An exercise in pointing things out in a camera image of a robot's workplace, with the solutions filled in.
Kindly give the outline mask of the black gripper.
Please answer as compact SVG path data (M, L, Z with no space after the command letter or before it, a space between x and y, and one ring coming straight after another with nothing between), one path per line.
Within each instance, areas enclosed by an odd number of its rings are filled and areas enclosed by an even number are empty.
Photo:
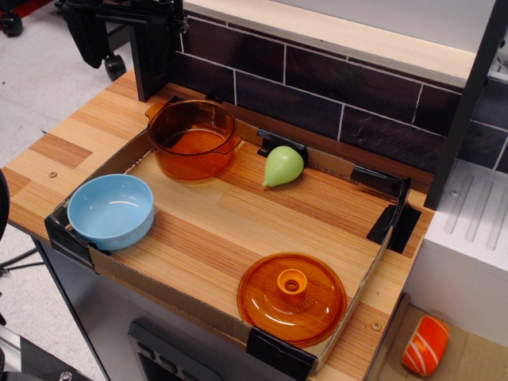
M56 1L84 62L99 68L110 53L106 23L146 26L162 22L187 31L183 1Z

